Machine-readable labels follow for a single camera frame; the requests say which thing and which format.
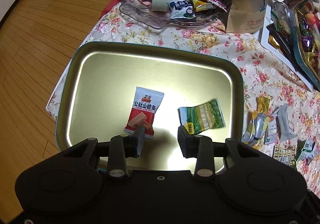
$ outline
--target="barcode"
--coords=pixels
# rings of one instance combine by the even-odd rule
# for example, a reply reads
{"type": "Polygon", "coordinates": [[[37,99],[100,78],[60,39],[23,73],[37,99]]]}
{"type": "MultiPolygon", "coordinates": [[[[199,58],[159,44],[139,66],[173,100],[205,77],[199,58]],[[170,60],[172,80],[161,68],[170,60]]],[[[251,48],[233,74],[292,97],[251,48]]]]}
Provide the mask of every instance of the barcode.
{"type": "Polygon", "coordinates": [[[289,156],[279,157],[279,162],[288,162],[289,156]]]}

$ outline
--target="roll of tape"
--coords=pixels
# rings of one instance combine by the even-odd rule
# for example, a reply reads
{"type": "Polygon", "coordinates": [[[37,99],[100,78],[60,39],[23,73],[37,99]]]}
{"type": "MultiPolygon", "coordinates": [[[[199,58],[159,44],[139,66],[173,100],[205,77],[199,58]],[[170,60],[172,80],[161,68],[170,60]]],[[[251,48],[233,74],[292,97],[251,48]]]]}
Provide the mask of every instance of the roll of tape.
{"type": "Polygon", "coordinates": [[[152,0],[151,10],[153,11],[168,11],[170,0],[152,0]]]}

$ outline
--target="gold tray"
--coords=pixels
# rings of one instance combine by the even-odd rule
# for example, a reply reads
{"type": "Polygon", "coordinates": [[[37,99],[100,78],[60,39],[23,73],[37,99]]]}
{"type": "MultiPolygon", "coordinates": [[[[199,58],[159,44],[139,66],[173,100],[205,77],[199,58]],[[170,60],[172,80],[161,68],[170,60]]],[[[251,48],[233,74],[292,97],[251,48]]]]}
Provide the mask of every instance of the gold tray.
{"type": "MultiPolygon", "coordinates": [[[[90,42],[73,56],[63,89],[56,128],[64,150],[86,138],[99,142],[125,134],[136,87],[164,93],[156,112],[152,140],[145,139],[139,158],[127,158],[129,169],[190,170],[195,158],[182,156],[177,132],[178,108],[217,97],[226,127],[203,132],[215,142],[241,140],[243,79],[231,62],[208,55],[150,45],[90,42]]],[[[105,169],[107,158],[100,159],[105,169]]],[[[216,169],[223,166],[215,158],[216,169]]]]}

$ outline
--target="red apple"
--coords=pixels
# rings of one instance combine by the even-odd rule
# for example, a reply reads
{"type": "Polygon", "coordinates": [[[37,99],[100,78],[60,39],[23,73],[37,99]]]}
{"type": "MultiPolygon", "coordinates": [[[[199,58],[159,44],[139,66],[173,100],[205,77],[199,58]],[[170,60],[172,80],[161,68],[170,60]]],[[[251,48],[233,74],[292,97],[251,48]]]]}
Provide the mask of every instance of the red apple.
{"type": "Polygon", "coordinates": [[[318,29],[320,29],[320,20],[316,15],[314,15],[313,13],[308,13],[305,15],[305,17],[311,27],[313,27],[313,25],[316,24],[318,29]]]}

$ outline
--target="floral tablecloth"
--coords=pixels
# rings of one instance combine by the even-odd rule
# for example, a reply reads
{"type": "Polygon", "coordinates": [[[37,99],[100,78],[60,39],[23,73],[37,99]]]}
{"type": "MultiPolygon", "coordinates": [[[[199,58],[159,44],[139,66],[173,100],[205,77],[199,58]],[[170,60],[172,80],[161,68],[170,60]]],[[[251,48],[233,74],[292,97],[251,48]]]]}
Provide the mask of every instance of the floral tablecloth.
{"type": "MultiPolygon", "coordinates": [[[[288,104],[290,128],[297,138],[280,144],[289,148],[297,139],[311,138],[319,148],[320,93],[310,92],[285,64],[261,47],[251,34],[226,33],[223,23],[215,20],[196,30],[165,28],[155,30],[130,19],[115,5],[92,29],[84,43],[114,41],[173,47],[224,58],[238,66],[244,80],[244,132],[248,125],[249,110],[257,107],[257,97],[271,98],[269,113],[288,104]]],[[[46,107],[56,119],[66,73],[61,76],[46,107]]],[[[260,145],[259,149],[272,156],[275,144],[260,145]]],[[[298,171],[305,177],[308,188],[320,196],[320,159],[317,155],[310,165],[306,160],[297,162],[298,171]]]]}

